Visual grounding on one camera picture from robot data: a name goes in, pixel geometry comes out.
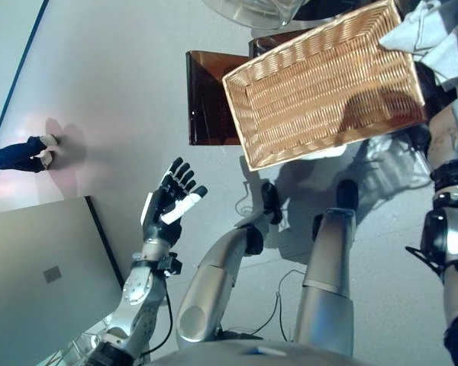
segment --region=rectangular basket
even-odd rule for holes
[[[411,55],[379,45],[399,23],[392,0],[375,2],[228,73],[250,170],[422,122]]]

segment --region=black cable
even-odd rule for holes
[[[304,272],[302,271],[298,271],[296,269],[291,269],[290,271],[288,271],[287,273],[285,273],[285,275],[282,277],[282,279],[280,280],[280,282],[278,283],[278,292],[277,294],[279,295],[279,298],[280,298],[280,311],[279,311],[279,323],[280,323],[280,332],[282,332],[282,336],[283,336],[283,339],[285,340],[285,342],[288,342],[288,339],[285,335],[285,332],[283,331],[283,321],[282,321],[282,294],[281,294],[281,290],[282,290],[282,282],[283,280],[285,280],[287,278],[288,275],[290,275],[292,272],[296,272],[296,273],[300,273],[301,275],[305,275]]]
[[[273,307],[273,311],[272,311],[272,314],[269,316],[268,320],[261,326],[259,327],[258,329],[256,330],[253,330],[251,333],[249,333],[251,336],[254,336],[255,334],[257,334],[261,329],[263,329],[265,326],[267,326],[269,324],[269,322],[271,322],[271,320],[273,319],[273,317],[275,316],[275,313],[276,313],[276,308],[277,306],[279,305],[279,323],[280,323],[280,332],[282,332],[282,336],[283,336],[283,339],[288,342],[288,339],[285,335],[285,332],[283,331],[283,322],[282,322],[282,294],[281,294],[281,290],[282,290],[282,282],[283,280],[285,280],[285,278],[290,275],[292,272],[297,272],[297,273],[300,273],[301,275],[305,275],[304,272],[302,271],[298,271],[296,269],[292,269],[290,271],[288,271],[287,273],[285,273],[283,275],[283,277],[280,279],[280,282],[278,283],[278,290],[277,292],[275,292],[275,295],[276,295],[276,299],[275,299],[275,306]],[[239,327],[233,327],[233,328],[229,328],[228,330],[232,330],[232,329],[240,329]]]
[[[421,262],[423,262],[427,267],[429,267],[436,275],[441,277],[441,267],[434,266],[431,261],[429,261],[427,258],[424,257],[424,254],[422,254],[420,249],[412,248],[411,246],[406,246],[405,250],[407,250],[409,253],[411,253],[415,258],[419,259]]]
[[[280,311],[279,311],[279,323],[280,323],[280,332],[282,332],[283,339],[285,342],[288,342],[285,332],[283,332],[283,322],[282,322],[282,301],[280,301]]]
[[[268,320],[260,328],[258,328],[254,332],[250,333],[252,336],[257,334],[261,329],[263,329],[265,326],[267,326],[268,323],[273,319],[273,317],[275,316],[275,313],[276,313],[276,307],[278,306],[279,299],[280,299],[279,293],[275,293],[275,306],[273,307],[272,315],[269,316]]]
[[[169,301],[169,295],[168,295],[168,290],[167,289],[166,289],[166,303],[168,304],[168,314],[169,314],[169,330],[168,330],[168,334],[166,334],[165,339],[159,345],[157,345],[156,347],[150,349],[149,351],[145,351],[145,352],[141,353],[139,358],[141,358],[141,357],[143,358],[146,355],[148,355],[150,353],[153,353],[154,351],[156,351],[156,350],[160,349],[161,347],[163,347],[165,345],[165,343],[168,341],[169,336],[171,335],[171,331],[173,330],[173,313],[172,313],[172,310],[171,310],[171,302]]]

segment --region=blue line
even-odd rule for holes
[[[0,114],[0,127],[2,126],[2,122],[5,119],[5,114],[7,113],[8,104],[10,103],[10,100],[12,99],[12,94],[14,94],[14,89],[15,89],[15,85],[17,84],[18,76],[21,74],[22,66],[24,66],[25,58],[27,57],[27,54],[29,53],[29,49],[31,48],[32,40],[34,39],[34,36],[36,35],[37,28],[39,27],[40,20],[42,19],[44,11],[46,10],[47,3],[49,3],[49,0],[43,1],[43,4],[40,6],[39,12],[37,13],[36,21],[34,22],[34,25],[32,26],[31,35],[29,35],[29,39],[27,40],[27,43],[25,45],[25,49],[24,49],[24,52],[22,53],[21,61],[18,63],[18,68],[17,68],[17,71],[15,72],[14,80],[12,81],[12,85],[10,87],[10,90],[8,91],[7,99],[5,99],[5,104],[2,109],[2,114]]]

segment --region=white floor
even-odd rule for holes
[[[185,51],[247,54],[249,40],[249,30],[202,2],[51,2],[8,109],[0,147],[45,132],[58,135],[62,146],[49,172],[0,172],[0,211],[91,195],[127,274],[141,245],[139,216],[147,191],[182,156],[209,193],[183,219],[174,248],[183,262],[182,274],[168,282],[176,312],[211,244],[251,210],[253,199],[257,206],[258,197],[246,197],[245,187],[251,193],[260,179],[276,181],[285,222],[270,233],[262,255],[244,259],[223,322],[227,328],[255,329],[271,313],[279,279],[289,269],[305,269],[314,215],[334,204],[339,180],[364,174],[350,265],[355,356],[386,366],[451,364],[442,346],[441,284],[403,249],[419,245],[431,208],[427,176],[411,174],[415,157],[404,152],[397,161],[369,157],[350,165],[358,143],[340,158],[293,162],[258,175],[241,164],[239,146],[188,145]],[[298,274],[285,280],[288,335],[301,281]],[[153,345],[166,333],[166,307],[158,322]],[[277,319],[261,335],[281,339]],[[153,357],[175,350],[172,336]]]

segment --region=robot finger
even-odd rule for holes
[[[172,162],[171,166],[168,168],[168,170],[166,170],[165,174],[161,178],[161,182],[160,182],[160,187],[161,188],[166,188],[166,186],[169,183],[169,178],[168,177],[173,177],[175,172],[176,172],[176,170],[178,169],[178,167],[180,167],[180,165],[182,163],[183,163],[183,159],[182,158],[176,158],[175,161]]]
[[[201,185],[197,187],[192,193],[183,198],[173,210],[169,213],[165,213],[161,216],[161,220],[166,224],[170,225],[182,217],[185,212],[194,207],[206,194],[208,190],[206,187]]]
[[[196,184],[196,181],[189,181],[189,183],[185,186],[185,192],[188,194]]]
[[[190,179],[192,179],[192,177],[195,175],[195,173],[191,170],[189,171],[188,173],[186,173],[184,176],[183,176],[183,179],[180,181],[180,185],[185,187],[186,184],[189,182]]]
[[[175,176],[175,179],[177,181],[179,181],[182,176],[190,169],[190,164],[188,164],[187,162],[185,164],[182,165],[182,167],[178,170],[178,172],[176,173],[176,176]]]

